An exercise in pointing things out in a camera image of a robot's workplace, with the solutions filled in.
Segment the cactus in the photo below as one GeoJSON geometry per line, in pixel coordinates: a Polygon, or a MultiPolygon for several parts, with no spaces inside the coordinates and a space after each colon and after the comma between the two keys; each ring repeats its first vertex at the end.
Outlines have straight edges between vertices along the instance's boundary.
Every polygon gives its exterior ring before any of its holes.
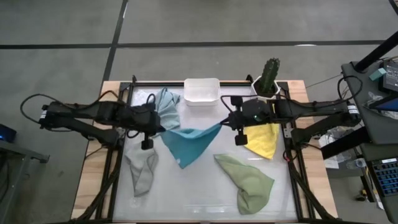
{"type": "Polygon", "coordinates": [[[277,58],[271,58],[267,61],[259,80],[258,90],[260,91],[260,94],[264,95],[270,93],[274,80],[278,75],[279,64],[280,61],[277,58]]]}

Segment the cloth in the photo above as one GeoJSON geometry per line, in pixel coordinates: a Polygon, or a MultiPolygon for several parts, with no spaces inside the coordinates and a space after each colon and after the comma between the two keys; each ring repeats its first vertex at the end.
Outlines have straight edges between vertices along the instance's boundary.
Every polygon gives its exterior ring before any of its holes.
{"type": "Polygon", "coordinates": [[[248,143],[244,146],[260,156],[272,159],[279,135],[279,124],[264,124],[244,128],[248,143]]]}
{"type": "Polygon", "coordinates": [[[160,116],[160,125],[166,130],[180,126],[180,116],[178,115],[176,105],[180,101],[180,95],[171,93],[167,88],[163,88],[156,93],[156,112],[160,116]]]}
{"type": "MultiPolygon", "coordinates": [[[[155,95],[155,110],[160,116],[160,124],[165,129],[180,126],[180,116],[175,105],[180,101],[180,95],[171,93],[167,88],[161,89],[155,95]]],[[[125,156],[129,162],[134,196],[148,193],[154,179],[154,171],[159,160],[155,149],[142,150],[141,143],[134,145],[125,156]]]]}
{"type": "Polygon", "coordinates": [[[254,214],[267,205],[274,179],[227,154],[214,155],[214,158],[238,187],[240,214],[254,214]]]}
{"type": "Polygon", "coordinates": [[[139,142],[131,147],[125,153],[125,156],[130,165],[134,196],[139,197],[148,193],[152,186],[155,167],[159,160],[155,149],[142,150],[141,142],[139,142]]]}
{"type": "Polygon", "coordinates": [[[221,125],[215,124],[206,130],[192,128],[167,130],[160,136],[180,168],[184,169],[203,153],[220,129],[221,125]]]}

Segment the white bowl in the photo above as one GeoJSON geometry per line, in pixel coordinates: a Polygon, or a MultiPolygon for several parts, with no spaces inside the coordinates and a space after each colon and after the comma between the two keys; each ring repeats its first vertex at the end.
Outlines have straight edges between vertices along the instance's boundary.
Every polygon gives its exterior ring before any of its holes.
{"type": "Polygon", "coordinates": [[[188,106],[217,105],[220,95],[217,78],[187,78],[184,81],[184,99],[188,106]]]}

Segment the monitor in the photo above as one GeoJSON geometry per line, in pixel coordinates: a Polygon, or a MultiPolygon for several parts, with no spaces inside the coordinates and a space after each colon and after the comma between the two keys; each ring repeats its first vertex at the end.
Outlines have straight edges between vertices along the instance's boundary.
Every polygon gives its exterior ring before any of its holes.
{"type": "Polygon", "coordinates": [[[397,111],[398,112],[398,95],[387,96],[382,100],[376,101],[369,105],[374,110],[397,111]]]}

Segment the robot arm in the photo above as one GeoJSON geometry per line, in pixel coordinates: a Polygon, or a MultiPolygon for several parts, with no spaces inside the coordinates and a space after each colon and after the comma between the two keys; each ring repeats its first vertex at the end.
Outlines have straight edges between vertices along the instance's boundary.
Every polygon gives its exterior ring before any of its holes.
{"type": "Polygon", "coordinates": [[[298,103],[293,100],[267,100],[258,99],[243,102],[241,96],[232,96],[231,104],[236,107],[228,118],[221,124],[227,125],[232,130],[237,130],[235,144],[242,146],[248,143],[243,128],[269,123],[289,123],[297,118],[306,116],[328,116],[327,118],[310,125],[307,128],[295,128],[290,135],[294,147],[309,142],[312,136],[324,134],[336,126],[356,126],[361,122],[361,117],[354,104],[336,102],[298,103]]]}
{"type": "Polygon", "coordinates": [[[128,106],[115,101],[97,101],[90,105],[69,105],[54,101],[49,105],[43,105],[42,109],[40,128],[68,128],[86,138],[96,138],[104,146],[118,146],[119,133],[115,129],[96,128],[77,119],[92,119],[99,124],[144,133],[142,149],[153,147],[149,136],[165,131],[160,125],[160,117],[155,112],[154,103],[128,106]]]}

